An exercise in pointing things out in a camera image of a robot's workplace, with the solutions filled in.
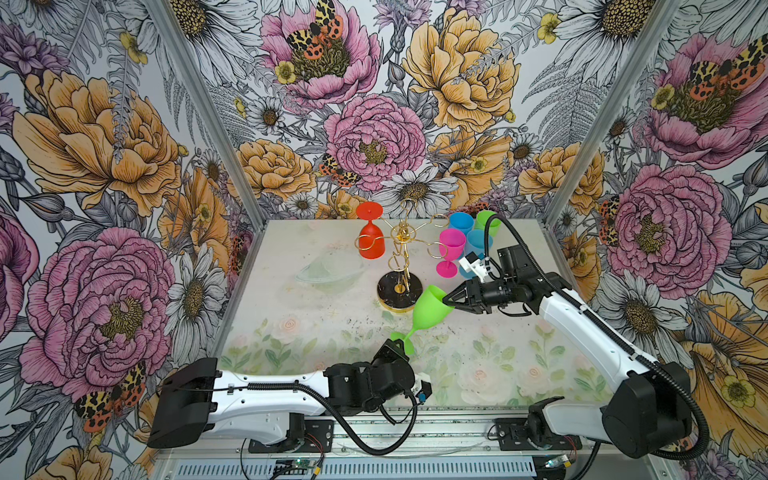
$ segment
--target tabletop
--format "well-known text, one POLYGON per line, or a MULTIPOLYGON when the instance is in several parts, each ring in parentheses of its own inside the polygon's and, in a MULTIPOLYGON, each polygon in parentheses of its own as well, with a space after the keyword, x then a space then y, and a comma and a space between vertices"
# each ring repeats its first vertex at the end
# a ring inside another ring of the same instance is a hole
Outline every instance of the tabletop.
MULTIPOLYGON (((418 227, 425 221, 411 220, 411 224, 418 227)), ((389 234, 382 220, 375 223, 389 234)), ((512 223, 542 268, 557 271, 538 222, 512 223)), ((365 224, 364 220, 269 222, 227 332, 220 368, 252 375, 289 375, 340 362, 370 361, 390 333, 410 331, 412 314, 393 313, 376 296, 379 278, 389 271, 390 239, 384 256, 360 258, 361 273, 346 285, 329 288, 296 278, 321 256, 356 255, 353 243, 365 224)), ((440 231, 436 222, 425 225, 417 238, 435 241, 440 231)), ((500 229, 492 255, 496 257, 497 247, 513 244, 512 235, 500 229)), ((418 241, 409 244, 410 271, 424 287, 433 284, 449 292, 465 280, 460 275, 440 277, 435 271, 439 260, 429 256, 427 249, 418 241)), ((438 254, 435 247, 431 251, 438 254)), ((539 316, 512 319, 496 312, 474 315, 454 310, 439 325, 417 332, 412 341, 414 371, 425 372, 432 380, 434 395, 427 406, 517 408, 550 396, 585 401, 611 397, 590 361, 539 316)))

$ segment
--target wall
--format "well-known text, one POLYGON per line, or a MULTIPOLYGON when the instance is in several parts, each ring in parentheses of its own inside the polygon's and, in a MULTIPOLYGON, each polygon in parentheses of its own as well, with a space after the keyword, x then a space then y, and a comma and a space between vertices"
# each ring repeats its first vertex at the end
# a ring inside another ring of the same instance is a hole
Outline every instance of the wall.
POLYGON ((688 369, 712 431, 690 478, 768 478, 766 14, 681 2, 605 134, 598 207, 574 197, 553 225, 582 296, 688 369), (706 83, 745 48, 754 68, 706 83))
POLYGON ((208 3, 172 5, 254 195, 286 219, 366 200, 397 217, 406 197, 412 217, 543 217, 654 0, 334 0, 341 36, 312 59, 324 1, 208 3), (208 16, 242 33, 218 38, 208 16))
POLYGON ((253 229, 140 2, 0 15, 0 476, 147 478, 253 229))

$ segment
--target floral table mat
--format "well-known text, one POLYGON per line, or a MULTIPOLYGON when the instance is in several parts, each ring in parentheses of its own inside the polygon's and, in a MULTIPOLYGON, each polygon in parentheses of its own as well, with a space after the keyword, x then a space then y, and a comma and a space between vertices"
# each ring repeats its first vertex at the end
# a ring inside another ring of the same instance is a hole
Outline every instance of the floral table mat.
MULTIPOLYGON (((536 220, 512 222, 542 268, 555 271, 536 220)), ((383 221, 376 223, 389 232, 383 221)), ((220 368, 253 375, 322 370, 338 362, 371 360, 391 332, 407 333, 412 314, 392 313, 376 299, 376 283, 389 270, 391 240, 385 255, 364 260, 362 275, 342 291, 320 291, 295 279, 320 254, 354 249, 363 225, 362 220, 270 222, 227 334, 220 368)), ((433 241, 439 231, 426 225, 419 238, 433 241)), ((499 231, 495 247, 513 243, 509 232, 499 231)), ((450 291, 464 281, 459 275, 438 276, 438 261, 427 254, 425 244, 411 243, 409 253, 410 270, 424 286, 450 291)), ((509 319, 500 313, 479 316, 455 310, 412 340, 414 370, 432 379, 430 406, 525 406, 555 395, 597 401, 611 397, 589 360, 539 316, 509 319)))

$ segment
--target yellow flower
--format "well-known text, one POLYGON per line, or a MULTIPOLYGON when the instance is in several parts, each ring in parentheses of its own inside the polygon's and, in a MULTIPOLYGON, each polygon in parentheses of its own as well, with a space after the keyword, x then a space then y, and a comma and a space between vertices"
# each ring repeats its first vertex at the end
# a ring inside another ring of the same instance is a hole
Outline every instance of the yellow flower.
POLYGON ((246 112, 245 104, 240 99, 240 97, 235 97, 235 108, 237 109, 237 114, 240 115, 242 118, 247 118, 248 113, 246 112))
POLYGON ((174 253, 185 251, 197 255, 203 245, 214 250, 214 261, 227 272, 230 261, 227 209, 216 195, 217 186, 206 178, 203 169, 194 169, 192 180, 184 184, 184 194, 168 197, 157 230, 163 248, 174 253))
MULTIPOLYGON (((533 157, 536 168, 528 168, 518 177, 520 194, 533 194, 536 198, 541 198, 549 192, 557 191, 571 169, 580 146, 581 142, 576 142, 566 148, 545 150, 533 157)), ((580 215, 589 214, 590 210, 597 206, 598 198, 603 194, 604 167, 605 155, 598 151, 569 200, 580 215)))
POLYGON ((316 218, 357 218, 357 207, 360 204, 367 202, 363 197, 357 195, 350 195, 346 190, 339 190, 336 194, 331 195, 330 192, 326 195, 328 204, 319 204, 316 218))
POLYGON ((139 50, 139 42, 136 37, 124 31, 120 34, 120 43, 123 44, 123 48, 128 52, 128 56, 134 63, 147 64, 147 54, 139 50))
POLYGON ((663 110, 667 107, 667 102, 672 100, 672 97, 674 97, 674 87, 671 84, 666 84, 656 90, 654 97, 650 100, 650 105, 657 110, 663 110))
MULTIPOLYGON (((317 184, 312 164, 284 143, 246 142, 235 155, 256 198, 267 192, 288 200, 289 196, 308 192, 317 184)), ((227 181, 227 189, 233 196, 237 193, 232 177, 227 181)))
POLYGON ((691 394, 712 440, 733 430, 731 451, 751 457, 768 445, 768 323, 730 292, 690 299, 694 340, 680 346, 694 361, 691 394))
POLYGON ((544 43, 549 45, 557 39, 557 35, 554 34, 554 29, 560 25, 560 19, 556 13, 548 13, 541 17, 541 27, 538 29, 536 36, 539 40, 544 40, 544 43))
POLYGON ((296 82, 296 67, 289 61, 281 61, 275 67, 277 81, 283 85, 296 82))
POLYGON ((473 204, 491 191, 491 182, 498 185, 504 179, 504 160, 511 137, 494 139, 493 135, 475 135, 463 127, 449 134, 440 134, 429 151, 452 161, 443 177, 456 177, 458 188, 451 199, 451 210, 473 204))
POLYGON ((580 237, 576 232, 565 239, 563 245, 563 254, 571 268, 578 292, 586 300, 592 300, 595 291, 598 289, 600 279, 600 259, 598 258, 598 239, 589 237, 586 233, 580 237))
POLYGON ((733 375, 723 379, 720 394, 731 405, 738 409, 755 406, 755 387, 746 380, 739 380, 733 375))
POLYGON ((87 454, 78 447, 69 447, 27 480, 109 480, 111 463, 112 454, 103 453, 98 447, 88 450, 87 454))
POLYGON ((514 63, 511 51, 500 61, 487 61, 489 55, 498 56, 498 34, 481 30, 480 21, 466 10, 457 14, 449 8, 444 24, 442 32, 428 23, 416 29, 402 67, 419 83, 411 90, 434 93, 439 127, 485 131, 495 123, 494 117, 509 111, 520 64, 514 63), (482 71, 467 72, 479 63, 485 64, 482 71))
POLYGON ((25 83, 47 114, 17 112, 13 138, 44 192, 89 194, 81 202, 86 209, 107 189, 120 191, 136 202, 139 215, 149 217, 181 186, 178 146, 149 99, 130 92, 131 122, 118 163, 112 117, 117 92, 106 80, 92 78, 86 85, 75 75, 46 70, 43 78, 28 75, 25 83))

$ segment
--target round black base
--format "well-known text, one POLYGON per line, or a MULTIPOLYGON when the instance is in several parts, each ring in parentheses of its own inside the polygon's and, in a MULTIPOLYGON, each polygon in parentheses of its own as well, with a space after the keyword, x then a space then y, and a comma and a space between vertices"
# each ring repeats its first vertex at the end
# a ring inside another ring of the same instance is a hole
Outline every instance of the round black base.
POLYGON ((379 285, 376 286, 376 293, 379 295, 379 302, 382 305, 396 313, 405 313, 410 311, 416 304, 416 300, 424 292, 422 281, 411 273, 409 280, 410 291, 401 292, 405 286, 400 281, 402 279, 403 272, 389 272, 379 280, 379 285))

